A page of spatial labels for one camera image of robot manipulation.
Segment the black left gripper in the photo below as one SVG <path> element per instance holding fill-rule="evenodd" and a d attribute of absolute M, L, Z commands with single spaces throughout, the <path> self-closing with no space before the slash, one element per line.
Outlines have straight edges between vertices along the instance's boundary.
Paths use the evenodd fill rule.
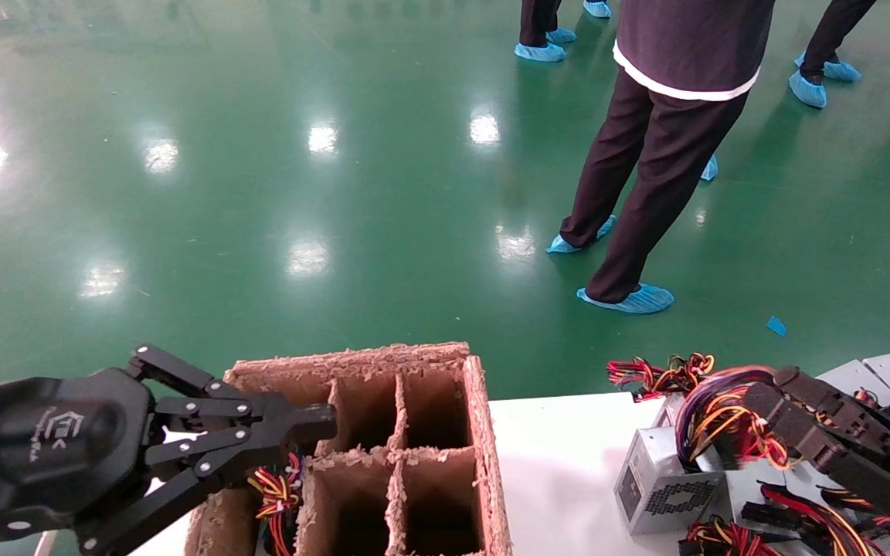
<path fill-rule="evenodd" d="M 155 403 L 145 380 L 177 395 Z M 149 414 L 155 425 L 251 426 L 153 446 L 171 453 L 171 476 L 131 495 L 156 467 L 141 448 Z M 274 465 L 292 439 L 333 439 L 335 423 L 327 402 L 247 393 L 152 344 L 134 349 L 127 374 L 2 383 L 0 542 L 75 524 L 82 555 L 130 554 L 248 470 Z"/>

